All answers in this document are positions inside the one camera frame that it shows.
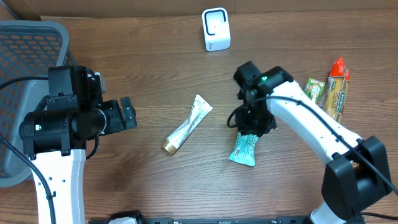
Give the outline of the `white tube gold cap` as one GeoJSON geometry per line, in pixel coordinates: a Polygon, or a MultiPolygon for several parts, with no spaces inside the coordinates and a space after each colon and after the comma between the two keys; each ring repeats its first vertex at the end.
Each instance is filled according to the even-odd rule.
{"type": "Polygon", "coordinates": [[[162,148],[171,156],[174,155],[212,109],[213,107],[207,101],[200,95],[196,95],[189,117],[166,138],[162,148]]]}

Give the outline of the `orange spaghetti packet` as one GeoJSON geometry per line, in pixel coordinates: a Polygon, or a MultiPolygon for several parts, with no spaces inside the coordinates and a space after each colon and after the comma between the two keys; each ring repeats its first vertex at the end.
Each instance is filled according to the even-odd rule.
{"type": "Polygon", "coordinates": [[[321,102],[323,111],[338,123],[341,122],[349,80],[350,71],[341,57],[332,66],[321,102]]]}

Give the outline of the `green tea packet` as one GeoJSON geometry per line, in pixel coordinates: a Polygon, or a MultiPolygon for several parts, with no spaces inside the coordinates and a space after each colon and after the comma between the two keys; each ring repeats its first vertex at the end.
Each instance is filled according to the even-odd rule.
{"type": "Polygon", "coordinates": [[[303,92],[316,104],[320,101],[320,98],[325,87],[325,82],[319,81],[314,78],[309,78],[304,85],[303,92]]]}

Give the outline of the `teal snack packet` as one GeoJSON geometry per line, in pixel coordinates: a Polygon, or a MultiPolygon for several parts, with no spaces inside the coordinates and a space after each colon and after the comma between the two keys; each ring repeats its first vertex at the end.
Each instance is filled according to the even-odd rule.
{"type": "Polygon", "coordinates": [[[238,132],[234,149],[228,159],[239,164],[254,167],[256,165],[254,150],[258,139],[255,134],[242,135],[238,132]]]}

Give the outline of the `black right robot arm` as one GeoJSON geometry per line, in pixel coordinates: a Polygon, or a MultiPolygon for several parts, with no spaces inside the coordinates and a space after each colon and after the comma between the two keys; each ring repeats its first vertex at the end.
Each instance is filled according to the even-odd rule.
{"type": "Polygon", "coordinates": [[[233,76],[243,104],[231,117],[242,135],[261,137],[288,124],[317,154],[325,166],[322,183],[324,202],[309,213],[304,223],[364,223],[365,209],[391,192],[386,147],[378,138],[363,139],[344,128],[305,95],[283,68],[261,72],[251,61],[233,76]]]}

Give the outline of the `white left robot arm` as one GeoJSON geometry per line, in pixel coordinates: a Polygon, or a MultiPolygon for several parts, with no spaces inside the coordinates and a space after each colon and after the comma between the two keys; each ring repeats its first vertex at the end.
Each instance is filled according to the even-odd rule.
{"type": "Polygon", "coordinates": [[[129,97],[103,100],[99,73],[83,66],[48,70],[49,95],[19,127],[33,164],[39,223],[85,223],[83,170],[87,141],[137,126],[129,97]]]}

